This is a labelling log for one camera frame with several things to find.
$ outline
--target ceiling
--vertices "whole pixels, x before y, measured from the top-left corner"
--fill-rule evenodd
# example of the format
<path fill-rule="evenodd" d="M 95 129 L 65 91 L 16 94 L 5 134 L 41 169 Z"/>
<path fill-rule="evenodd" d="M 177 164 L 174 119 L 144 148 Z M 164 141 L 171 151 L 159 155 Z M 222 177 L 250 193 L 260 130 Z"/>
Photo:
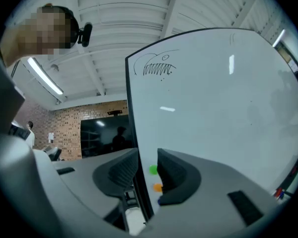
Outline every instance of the ceiling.
<path fill-rule="evenodd" d="M 23 0 L 7 25 L 20 23 L 49 2 L 71 9 L 80 27 L 93 25 L 87 48 L 75 45 L 37 57 L 63 95 L 21 60 L 13 77 L 16 85 L 49 110 L 127 99 L 125 57 L 162 38 L 235 27 L 252 29 L 272 44 L 288 20 L 275 0 Z M 50 69 L 52 64 L 59 71 Z"/>

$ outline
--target fluorescent light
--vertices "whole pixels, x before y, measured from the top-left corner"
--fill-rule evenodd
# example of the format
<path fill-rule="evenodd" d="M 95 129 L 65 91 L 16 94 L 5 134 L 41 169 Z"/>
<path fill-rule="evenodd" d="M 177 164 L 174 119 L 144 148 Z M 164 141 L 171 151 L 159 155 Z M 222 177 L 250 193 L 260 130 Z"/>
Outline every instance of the fluorescent light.
<path fill-rule="evenodd" d="M 277 39 L 275 40 L 274 44 L 273 44 L 273 48 L 279 43 L 280 39 L 282 38 L 282 36 L 284 35 L 285 30 L 283 29 L 281 31 L 281 33 L 279 34 L 279 36 L 277 37 Z"/>
<path fill-rule="evenodd" d="M 234 72 L 234 55 L 229 57 L 229 74 L 233 74 Z"/>
<path fill-rule="evenodd" d="M 28 63 L 35 70 L 35 72 L 43 79 L 45 83 L 48 84 L 57 94 L 63 94 L 63 91 L 50 79 L 50 77 L 45 73 L 45 71 L 38 65 L 36 59 L 29 58 Z"/>
<path fill-rule="evenodd" d="M 100 126 L 105 126 L 105 124 L 102 121 L 96 121 L 96 123 Z"/>
<path fill-rule="evenodd" d="M 173 109 L 173 108 L 166 108 L 166 107 L 160 107 L 160 109 L 166 110 L 166 111 L 171 111 L 171 112 L 175 111 L 175 109 Z"/>

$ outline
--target person in white shirt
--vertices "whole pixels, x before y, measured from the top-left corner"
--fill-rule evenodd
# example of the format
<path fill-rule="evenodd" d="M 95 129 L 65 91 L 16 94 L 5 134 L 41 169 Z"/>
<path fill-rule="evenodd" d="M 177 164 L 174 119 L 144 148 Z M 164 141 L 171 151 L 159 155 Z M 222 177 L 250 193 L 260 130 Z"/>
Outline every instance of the person in white shirt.
<path fill-rule="evenodd" d="M 30 134 L 28 135 L 28 137 L 26 138 L 25 142 L 31 147 L 31 149 L 34 146 L 34 140 L 35 140 L 35 136 L 33 131 L 31 130 L 33 128 L 33 122 L 28 121 L 28 123 L 26 124 L 26 127 L 29 129 Z"/>

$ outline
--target drawn eye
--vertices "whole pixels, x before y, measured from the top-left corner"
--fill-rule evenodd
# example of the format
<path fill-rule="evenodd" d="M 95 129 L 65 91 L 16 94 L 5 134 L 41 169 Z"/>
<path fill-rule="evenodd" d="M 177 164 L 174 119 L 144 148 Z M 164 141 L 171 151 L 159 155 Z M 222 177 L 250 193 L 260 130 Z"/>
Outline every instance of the drawn eye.
<path fill-rule="evenodd" d="M 167 60 L 169 58 L 169 55 L 165 55 L 162 57 L 162 60 Z"/>

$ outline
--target black tv screen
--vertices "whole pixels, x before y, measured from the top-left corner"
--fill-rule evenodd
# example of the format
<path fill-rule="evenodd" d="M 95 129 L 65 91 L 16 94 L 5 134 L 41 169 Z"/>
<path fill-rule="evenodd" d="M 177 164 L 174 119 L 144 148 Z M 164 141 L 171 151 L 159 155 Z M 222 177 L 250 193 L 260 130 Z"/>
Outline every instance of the black tv screen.
<path fill-rule="evenodd" d="M 132 148 L 128 115 L 82 120 L 80 146 L 82 158 Z"/>

